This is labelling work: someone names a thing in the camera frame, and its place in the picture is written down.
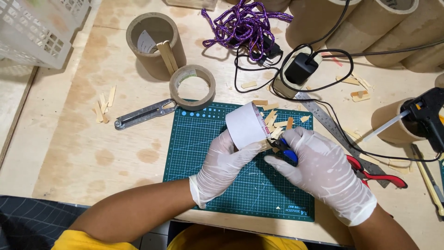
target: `purple rope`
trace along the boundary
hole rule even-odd
[[[248,42],[250,58],[253,61],[258,61],[274,44],[274,35],[270,31],[270,22],[268,19],[277,18],[282,21],[291,22],[293,16],[282,12],[266,12],[261,2],[253,2],[251,4],[245,4],[244,2],[245,0],[241,0],[214,21],[211,20],[206,9],[202,9],[202,16],[208,20],[216,36],[215,39],[205,40],[202,44],[206,48],[216,43],[226,48],[236,48]],[[263,11],[253,11],[253,8],[258,6],[260,6]],[[263,34],[268,35],[272,40],[272,44],[268,49],[264,49]],[[229,43],[233,38],[238,41],[235,45]],[[253,57],[252,52],[255,49],[260,52],[259,58]]]

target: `red-handled pliers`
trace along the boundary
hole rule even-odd
[[[397,176],[389,175],[389,174],[369,174],[362,167],[359,161],[350,155],[347,155],[347,160],[350,162],[353,171],[355,171],[356,176],[361,179],[362,183],[364,183],[367,187],[369,186],[367,180],[385,180],[390,181],[395,184],[395,186],[399,188],[407,188],[407,183]]]

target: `blue-handled pliers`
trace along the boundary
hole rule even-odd
[[[297,162],[298,162],[298,158],[296,153],[291,150],[290,146],[288,146],[287,142],[285,141],[284,138],[279,138],[279,139],[268,139],[268,143],[270,143],[270,145],[274,148],[279,149],[280,151],[282,151],[284,153],[285,156],[287,156],[288,158],[290,158],[291,160],[293,160],[297,166]]]

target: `hand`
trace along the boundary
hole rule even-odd
[[[234,143],[225,130],[208,149],[202,169],[190,176],[190,190],[194,202],[201,208],[220,196],[233,183],[239,171],[261,150],[260,143],[252,143],[234,152]]]
[[[265,156],[267,163],[293,185],[330,206],[347,226],[359,225],[370,217],[376,198],[356,177],[340,146],[302,127],[282,135],[298,156],[298,166],[274,155]]]

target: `white plastic basket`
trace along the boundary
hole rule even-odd
[[[88,0],[0,0],[0,55],[61,69]]]

